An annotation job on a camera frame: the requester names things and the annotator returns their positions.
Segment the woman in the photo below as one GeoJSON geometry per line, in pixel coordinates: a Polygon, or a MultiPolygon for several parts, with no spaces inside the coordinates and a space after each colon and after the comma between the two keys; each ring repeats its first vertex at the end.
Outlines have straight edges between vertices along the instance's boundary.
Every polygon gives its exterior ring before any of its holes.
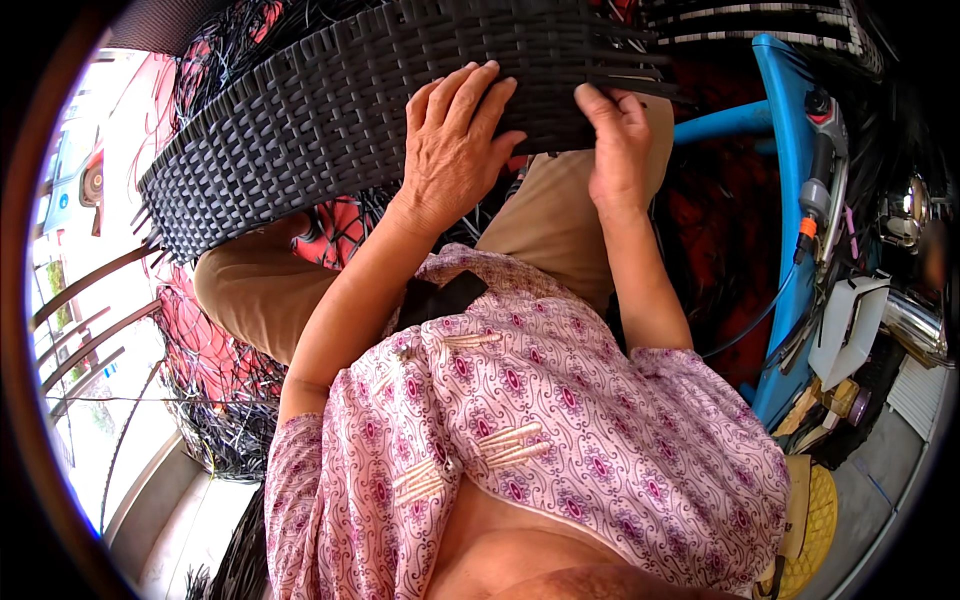
{"type": "Polygon", "coordinates": [[[200,261],[211,317],[290,365],[266,484],[274,593],[743,593],[775,556],[789,478],[692,351],[660,261],[646,208],[669,103],[581,85],[595,152],[537,156],[476,250],[429,253],[525,137],[492,139],[516,89],[491,86],[498,68],[414,95],[403,186],[340,274],[289,253],[302,216],[200,261]],[[602,318],[614,288],[629,359],[602,318]]]}

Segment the knee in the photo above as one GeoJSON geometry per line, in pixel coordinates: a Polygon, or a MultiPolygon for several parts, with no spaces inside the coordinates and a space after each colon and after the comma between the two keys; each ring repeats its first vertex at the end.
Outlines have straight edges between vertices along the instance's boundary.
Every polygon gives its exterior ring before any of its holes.
{"type": "Polygon", "coordinates": [[[205,252],[197,262],[193,272],[193,293],[204,312],[216,320],[218,304],[227,295],[223,293],[225,286],[221,275],[222,268],[217,260],[217,250],[205,252]]]}

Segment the khaki pants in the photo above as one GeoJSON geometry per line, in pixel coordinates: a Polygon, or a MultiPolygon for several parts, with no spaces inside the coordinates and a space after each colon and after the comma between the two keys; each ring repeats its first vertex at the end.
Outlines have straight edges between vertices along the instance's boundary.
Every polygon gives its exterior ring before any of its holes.
{"type": "MultiPolygon", "coordinates": [[[[646,201],[660,189],[673,148],[669,101],[637,94],[653,147],[646,201]]],[[[593,150],[537,155],[516,194],[484,231],[477,250],[508,254],[556,278],[603,315],[613,292],[607,248],[587,192],[593,150]]],[[[300,334],[337,271],[290,252],[294,232],[279,221],[200,258],[194,289],[207,315],[233,337],[289,365],[300,334]]]]}

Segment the pink patterned blouse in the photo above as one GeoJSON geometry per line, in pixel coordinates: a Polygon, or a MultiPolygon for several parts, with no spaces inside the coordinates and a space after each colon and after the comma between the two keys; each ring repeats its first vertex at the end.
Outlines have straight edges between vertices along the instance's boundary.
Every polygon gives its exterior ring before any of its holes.
{"type": "Polygon", "coordinates": [[[509,256],[446,246],[417,277],[490,289],[340,371],[281,426],[267,472],[278,598],[421,598],[462,477],[682,586],[746,592],[780,544],[789,477],[693,351],[630,359],[583,301],[509,256]]]}

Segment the black rattan strip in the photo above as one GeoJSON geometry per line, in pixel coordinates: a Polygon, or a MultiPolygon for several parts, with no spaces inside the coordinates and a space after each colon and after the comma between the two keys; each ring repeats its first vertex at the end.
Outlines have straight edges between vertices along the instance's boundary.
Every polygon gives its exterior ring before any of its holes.
{"type": "Polygon", "coordinates": [[[670,97],[650,40],[579,0],[400,0],[278,52],[214,99],[139,183],[150,238],[182,264],[252,228],[403,174],[404,107],[423,84],[496,59],[519,81],[500,124],[518,154],[592,146],[583,82],[670,97]]]}

